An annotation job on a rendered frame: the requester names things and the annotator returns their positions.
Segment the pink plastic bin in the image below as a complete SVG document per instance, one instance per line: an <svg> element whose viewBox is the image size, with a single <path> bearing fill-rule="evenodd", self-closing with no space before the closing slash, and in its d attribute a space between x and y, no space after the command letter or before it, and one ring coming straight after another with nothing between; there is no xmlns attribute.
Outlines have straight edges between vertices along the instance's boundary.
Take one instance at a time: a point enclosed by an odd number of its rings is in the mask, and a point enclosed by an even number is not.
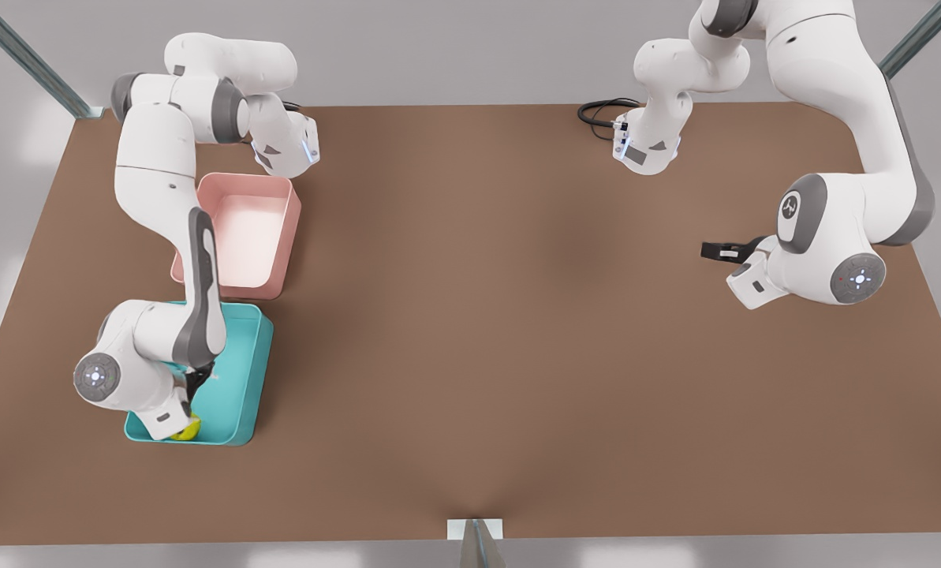
<svg viewBox="0 0 941 568"><path fill-rule="evenodd" d="M202 177L196 193L213 219L222 297L278 298L301 216L291 180L214 172Z"/></svg>

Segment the teal plastic bin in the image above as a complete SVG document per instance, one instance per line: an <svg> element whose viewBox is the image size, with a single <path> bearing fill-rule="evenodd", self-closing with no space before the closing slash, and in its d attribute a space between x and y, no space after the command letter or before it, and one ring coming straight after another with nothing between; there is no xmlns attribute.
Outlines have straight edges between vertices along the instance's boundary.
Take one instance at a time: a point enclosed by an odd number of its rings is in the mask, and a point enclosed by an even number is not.
<svg viewBox="0 0 941 568"><path fill-rule="evenodd" d="M256 305L222 302L227 344L213 374L196 392L192 411L202 425L190 441L163 443L242 446L252 439L269 355L273 324Z"/></svg>

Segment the silver frame post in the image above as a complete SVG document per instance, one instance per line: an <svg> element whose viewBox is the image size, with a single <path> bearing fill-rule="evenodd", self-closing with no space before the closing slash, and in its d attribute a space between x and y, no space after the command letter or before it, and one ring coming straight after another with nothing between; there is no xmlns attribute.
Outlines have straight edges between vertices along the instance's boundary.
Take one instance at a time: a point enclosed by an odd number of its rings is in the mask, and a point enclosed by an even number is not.
<svg viewBox="0 0 941 568"><path fill-rule="evenodd" d="M0 15L0 47L76 120L99 119L103 108L91 106Z"/></svg>
<svg viewBox="0 0 941 568"><path fill-rule="evenodd" d="M447 539L461 542L458 568L507 568L498 550L503 538L501 518L447 521Z"/></svg>
<svg viewBox="0 0 941 568"><path fill-rule="evenodd" d="M895 77L941 32L941 0L915 23L898 43L884 55L879 68L887 79Z"/></svg>

